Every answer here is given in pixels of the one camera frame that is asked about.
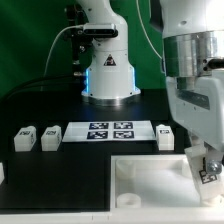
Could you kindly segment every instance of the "small white block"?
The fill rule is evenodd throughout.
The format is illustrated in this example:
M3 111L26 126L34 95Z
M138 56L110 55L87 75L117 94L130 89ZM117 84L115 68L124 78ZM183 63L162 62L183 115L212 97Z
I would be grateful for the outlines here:
M29 126L27 128L21 128L14 138L16 152L30 151L36 140L37 137L35 127Z
M156 140L159 150L174 150L174 135L170 126L157 126Z
M3 182L4 179L5 176L4 176L3 164L0 163L0 184Z
M61 127L54 126L47 128L41 137L42 151L57 151L61 139Z

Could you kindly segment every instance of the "logo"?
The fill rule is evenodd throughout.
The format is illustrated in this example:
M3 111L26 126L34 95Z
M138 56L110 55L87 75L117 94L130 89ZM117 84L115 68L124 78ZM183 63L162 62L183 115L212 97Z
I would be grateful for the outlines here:
M111 54L108 56L107 60L105 61L104 66L116 66L116 63Z

